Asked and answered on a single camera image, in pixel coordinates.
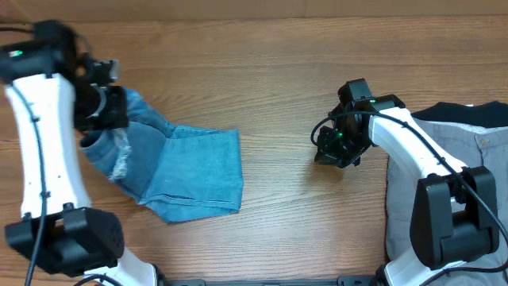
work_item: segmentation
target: robotic arm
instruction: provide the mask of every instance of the robotic arm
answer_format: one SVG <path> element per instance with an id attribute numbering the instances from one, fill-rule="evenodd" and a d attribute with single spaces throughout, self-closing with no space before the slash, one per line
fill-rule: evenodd
<path id="1" fill-rule="evenodd" d="M 333 122 L 333 128 L 320 129 L 315 161 L 339 168 L 358 165 L 370 145 L 379 146 L 414 182 L 408 187 L 417 190 L 410 224 L 413 247 L 380 268 L 370 278 L 372 285 L 423 284 L 442 269 L 497 250 L 495 222 L 452 176 L 452 171 L 459 173 L 497 214 L 495 179 L 486 168 L 468 168 L 450 156 L 419 128 L 400 99 L 373 97 L 364 79 L 347 82 L 338 94 L 341 103 L 312 132 L 314 141 L 319 126 Z M 465 211 L 452 213 L 451 200 L 466 203 Z"/>
<path id="2" fill-rule="evenodd" d="M 7 242 L 50 274 L 164 286 L 159 269 L 125 247 L 117 217 L 91 208 L 83 186 L 73 127 L 84 133 L 123 128 L 129 121 L 123 89 L 110 86 L 117 61 L 78 55 L 75 38 L 58 21 L 43 21 L 34 25 L 32 41 L 0 50 L 24 171 L 22 221 L 6 226 Z M 76 74 L 79 67 L 84 75 Z M 30 271 L 27 277 L 29 284 Z"/>

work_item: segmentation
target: black mount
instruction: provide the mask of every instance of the black mount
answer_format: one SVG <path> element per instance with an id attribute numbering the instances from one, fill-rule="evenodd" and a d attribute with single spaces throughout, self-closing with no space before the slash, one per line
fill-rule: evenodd
<path id="1" fill-rule="evenodd" d="M 487 168 L 466 168 L 463 179 L 494 214 L 498 213 L 494 176 Z M 450 198 L 465 203 L 452 213 Z M 418 181 L 410 238 L 414 252 L 430 269 L 454 261 L 475 261 L 499 247 L 499 229 L 481 206 L 452 175 L 431 175 Z"/>
<path id="2" fill-rule="evenodd" d="M 117 80 L 116 60 L 97 61 L 88 53 L 78 56 L 76 33 L 58 21 L 33 25 L 33 40 L 0 48 L 0 77 L 6 84 L 31 75 L 52 78 L 60 73 L 75 88 L 74 124 L 79 131 L 127 127 L 123 88 Z M 77 75 L 79 68 L 84 75 Z"/>
<path id="3" fill-rule="evenodd" d="M 405 108 L 406 105 L 395 95 L 373 97 L 365 79 L 348 81 L 337 92 L 340 103 L 329 112 L 334 115 L 348 111 L 380 111 L 392 107 Z M 333 128 L 322 126 L 317 136 L 317 153 L 314 161 L 318 164 L 332 164 L 345 168 L 350 164 L 357 166 L 360 155 L 372 145 L 368 136 L 370 115 L 349 115 L 334 118 Z"/>
<path id="4" fill-rule="evenodd" d="M 25 218 L 6 226 L 10 247 L 30 259 L 40 218 Z M 117 216 L 82 207 L 44 220 L 44 234 L 36 264 L 49 274 L 82 276 L 87 270 L 115 267 L 124 253 L 124 237 Z"/>
<path id="5" fill-rule="evenodd" d="M 254 280 L 209 282 L 196 280 L 169 280 L 169 286 L 381 286 L 374 276 L 339 276 L 337 279 Z"/>

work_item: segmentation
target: gray pants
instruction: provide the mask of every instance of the gray pants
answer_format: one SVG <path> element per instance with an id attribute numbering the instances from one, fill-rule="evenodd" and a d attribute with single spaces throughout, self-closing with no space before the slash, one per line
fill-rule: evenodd
<path id="1" fill-rule="evenodd" d="M 484 165 L 496 180 L 498 216 L 508 226 L 508 128 L 484 129 L 459 123 L 415 122 L 446 152 L 462 160 L 468 167 Z M 396 259 L 411 247 L 410 221 L 416 190 L 409 178 L 389 159 L 387 176 L 387 252 Z M 452 204 L 453 211 L 462 211 L 464 205 Z M 485 255 L 465 266 L 493 268 L 502 265 L 508 257 L 504 238 L 499 235 L 497 252 Z M 453 272 L 431 285 L 506 285 L 506 274 Z"/>

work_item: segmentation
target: black fabric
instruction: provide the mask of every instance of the black fabric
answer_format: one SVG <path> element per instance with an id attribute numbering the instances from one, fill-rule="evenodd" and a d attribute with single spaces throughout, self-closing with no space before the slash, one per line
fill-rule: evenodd
<path id="1" fill-rule="evenodd" d="M 484 128 L 508 126 L 508 104 L 498 101 L 473 107 L 439 102 L 412 115 L 425 121 L 464 123 Z"/>

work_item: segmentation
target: green led light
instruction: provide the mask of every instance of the green led light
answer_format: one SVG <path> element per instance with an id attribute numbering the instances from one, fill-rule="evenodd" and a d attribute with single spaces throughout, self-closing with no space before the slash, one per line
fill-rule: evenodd
<path id="1" fill-rule="evenodd" d="M 11 51 L 9 52 L 9 56 L 10 57 L 13 57 L 13 56 L 20 56 L 23 54 L 23 51 Z"/>

